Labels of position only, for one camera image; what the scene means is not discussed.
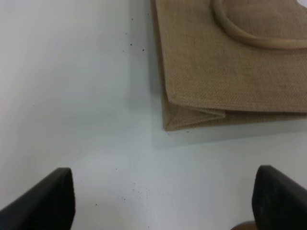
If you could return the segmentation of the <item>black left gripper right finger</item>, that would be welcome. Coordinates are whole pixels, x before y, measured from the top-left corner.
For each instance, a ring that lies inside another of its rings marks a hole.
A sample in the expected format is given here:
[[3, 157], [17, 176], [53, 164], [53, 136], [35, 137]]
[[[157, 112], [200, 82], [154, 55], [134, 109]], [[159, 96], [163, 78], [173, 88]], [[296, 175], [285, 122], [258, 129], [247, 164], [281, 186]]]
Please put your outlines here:
[[270, 165], [258, 168], [252, 211], [259, 230], [305, 230], [307, 190]]

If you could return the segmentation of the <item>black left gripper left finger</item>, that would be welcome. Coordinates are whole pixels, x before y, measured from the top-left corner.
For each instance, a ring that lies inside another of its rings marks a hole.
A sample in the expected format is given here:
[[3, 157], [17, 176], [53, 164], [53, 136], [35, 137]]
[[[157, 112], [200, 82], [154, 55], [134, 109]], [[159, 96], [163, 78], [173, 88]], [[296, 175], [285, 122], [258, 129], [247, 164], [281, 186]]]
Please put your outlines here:
[[57, 168], [0, 211], [0, 228], [70, 230], [75, 212], [72, 171]]

